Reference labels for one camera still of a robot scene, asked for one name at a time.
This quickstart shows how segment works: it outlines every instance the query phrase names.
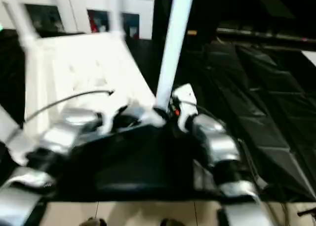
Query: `wire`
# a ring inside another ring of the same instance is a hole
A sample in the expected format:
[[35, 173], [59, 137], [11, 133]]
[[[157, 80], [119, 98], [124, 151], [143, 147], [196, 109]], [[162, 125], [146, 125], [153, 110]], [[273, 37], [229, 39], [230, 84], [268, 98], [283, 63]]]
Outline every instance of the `wire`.
[[[260, 190], [260, 187], [258, 186], [257, 182], [256, 182], [256, 176], [260, 176], [258, 171], [257, 171], [257, 168], [252, 160], [252, 157], [251, 157], [251, 154], [250, 154], [250, 151], [249, 149], [245, 146], [243, 140], [239, 139], [238, 140], [240, 145], [242, 146], [243, 150], [244, 150], [244, 153], [245, 153], [245, 156], [246, 156], [246, 160], [247, 160], [247, 163], [248, 163], [248, 166], [250, 168], [250, 172], [251, 172], [251, 175], [252, 175], [252, 178], [254, 180], [254, 183], [256, 185], [256, 188], [257, 190], [259, 191]], [[278, 224], [278, 225], [281, 225], [281, 223], [278, 221], [277, 219], [277, 215], [276, 215], [276, 212], [275, 210], [272, 208], [272, 206], [270, 205], [269, 202], [266, 202], [268, 208], [269, 208], [269, 211], [270, 213], [272, 214], [272, 217], [274, 218], [275, 222]], [[289, 225], [289, 214], [288, 214], [288, 207], [287, 205], [284, 205], [284, 203], [281, 203], [281, 206], [282, 206], [282, 210], [283, 210], [283, 213], [284, 213], [284, 225], [285, 226], [288, 226]]]
[[[23, 123], [26, 124], [28, 122], [30, 122], [31, 120], [33, 120], [36, 116], [38, 116], [40, 113], [42, 113], [43, 111], [58, 105], [59, 103], [68, 101], [70, 99], [74, 99], [76, 97], [79, 96], [84, 96], [84, 95], [88, 95], [88, 94], [94, 94], [94, 93], [107, 93], [108, 95], [112, 95], [114, 93], [114, 91], [109, 91], [109, 90], [93, 90], [93, 91], [85, 91], [85, 92], [81, 92], [81, 93], [77, 93], [75, 95], [71, 95], [68, 96], [66, 98], [63, 98], [61, 100], [55, 101], [51, 104], [48, 104], [47, 106], [42, 107], [41, 109], [37, 110], [36, 112], [34, 112], [32, 115], [30, 115], [28, 118], [26, 118]], [[15, 128], [11, 134], [9, 135], [8, 139], [5, 141], [5, 145], [8, 145], [19, 133], [21, 132], [20, 128], [17, 127]]]
[[211, 117], [213, 117], [214, 119], [218, 120], [218, 118], [216, 118], [209, 110], [207, 110], [205, 107], [199, 106], [195, 103], [189, 102], [189, 101], [182, 101], [182, 100], [178, 100], [181, 103], [185, 103], [185, 104], [189, 104], [192, 106], [197, 107], [198, 109], [202, 110], [203, 112], [205, 112], [206, 114], [210, 115]]
[[61, 99], [59, 101], [56, 101], [56, 102], [53, 102], [51, 104], [48, 104], [47, 106], [37, 110], [36, 112], [34, 112], [32, 115], [30, 115], [27, 119], [24, 120], [24, 123], [28, 123], [29, 121], [33, 120], [36, 116], [38, 116], [41, 112], [53, 107], [53, 106], [56, 106], [58, 105], [59, 103], [62, 103], [62, 102], [65, 102], [65, 101], [68, 101], [70, 99], [74, 99], [78, 96], [84, 96], [84, 95], [88, 95], [88, 94], [94, 94], [94, 93], [107, 93], [108, 95], [112, 95], [113, 94], [113, 91], [108, 91], [108, 90], [94, 90], [94, 91], [85, 91], [85, 92], [81, 92], [81, 93], [78, 93], [78, 94], [75, 94], [75, 95], [71, 95], [69, 97], [66, 97], [64, 99]]

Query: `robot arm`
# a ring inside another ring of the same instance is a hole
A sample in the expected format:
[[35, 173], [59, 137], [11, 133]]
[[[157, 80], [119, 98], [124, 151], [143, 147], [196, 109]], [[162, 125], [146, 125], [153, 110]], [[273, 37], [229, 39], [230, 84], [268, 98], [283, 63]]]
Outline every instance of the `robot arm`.
[[173, 99], [180, 108], [179, 129], [199, 140], [206, 152], [209, 170], [223, 195], [228, 198], [250, 196], [253, 199], [247, 203], [223, 205], [229, 225], [272, 226], [260, 205], [251, 173], [242, 162], [236, 141], [219, 121], [198, 114], [196, 98], [189, 84], [176, 89]]
[[0, 226], [38, 225], [45, 213], [45, 197], [54, 191], [81, 137], [108, 134], [121, 109], [129, 106], [128, 113], [142, 124], [165, 124], [153, 110], [135, 102], [116, 99], [111, 104], [102, 113], [87, 106], [62, 111], [60, 120], [39, 137], [34, 151], [26, 154], [26, 166], [18, 167], [0, 188]]

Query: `black mat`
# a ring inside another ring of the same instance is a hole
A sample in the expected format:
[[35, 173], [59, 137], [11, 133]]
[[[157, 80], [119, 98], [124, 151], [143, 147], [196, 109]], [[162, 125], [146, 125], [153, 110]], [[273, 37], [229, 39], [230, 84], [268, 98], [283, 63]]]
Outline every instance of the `black mat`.
[[[21, 123], [24, 55], [13, 32], [1, 32], [0, 42], [0, 104]], [[133, 40], [127, 44], [156, 93], [163, 44]], [[303, 201], [312, 199], [316, 189], [315, 72], [314, 65], [299, 52], [208, 45], [203, 51], [182, 52], [174, 85], [191, 83], [198, 104], [226, 122], [233, 135], [249, 149], [259, 174], [269, 183], [261, 192], [264, 199]], [[80, 166], [91, 168], [92, 172], [84, 176], [82, 168], [74, 165], [77, 167], [68, 175], [73, 177], [62, 182], [55, 200], [214, 199], [213, 192], [193, 189], [192, 149], [181, 149], [181, 142], [165, 130], [148, 131], [151, 133], [128, 135], [126, 141], [118, 136], [98, 143], [96, 149], [102, 153], [89, 152], [90, 159], [81, 160]], [[143, 139], [137, 145], [138, 135]], [[107, 165], [112, 154], [107, 147], [113, 144], [122, 151], [131, 145], [134, 152], [122, 154], [125, 161], [118, 159]]]

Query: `tiled floor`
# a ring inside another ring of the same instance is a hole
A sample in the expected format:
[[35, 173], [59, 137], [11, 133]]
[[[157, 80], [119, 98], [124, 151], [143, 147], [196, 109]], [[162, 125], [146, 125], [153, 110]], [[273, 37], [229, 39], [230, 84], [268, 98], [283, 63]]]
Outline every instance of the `tiled floor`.
[[[279, 225], [284, 224], [282, 206], [271, 203]], [[298, 217], [297, 211], [316, 204], [289, 205], [290, 226], [314, 226], [311, 216]], [[89, 217], [103, 218], [108, 226], [159, 226], [164, 218], [181, 221], [186, 226], [217, 226], [217, 202], [100, 202], [51, 203], [41, 226], [78, 226]]]

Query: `white cabinet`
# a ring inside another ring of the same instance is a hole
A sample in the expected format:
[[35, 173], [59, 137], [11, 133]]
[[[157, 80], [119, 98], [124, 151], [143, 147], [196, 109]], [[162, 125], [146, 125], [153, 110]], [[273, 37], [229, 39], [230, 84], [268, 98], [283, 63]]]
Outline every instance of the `white cabinet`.
[[[108, 30], [109, 0], [70, 0], [78, 30], [85, 33]], [[151, 39], [154, 0], [120, 0], [127, 36]]]
[[[109, 0], [19, 0], [38, 29], [65, 32], [102, 32], [109, 29]], [[6, 1], [0, 0], [0, 23], [14, 29]], [[155, 0], [120, 0], [127, 36], [151, 39]]]
[[[4, 28], [14, 28], [5, 9], [6, 1], [1, 0], [0, 21]], [[73, 11], [69, 0], [19, 0], [25, 4], [36, 28], [51, 30], [76, 32], [77, 27], [73, 16]]]

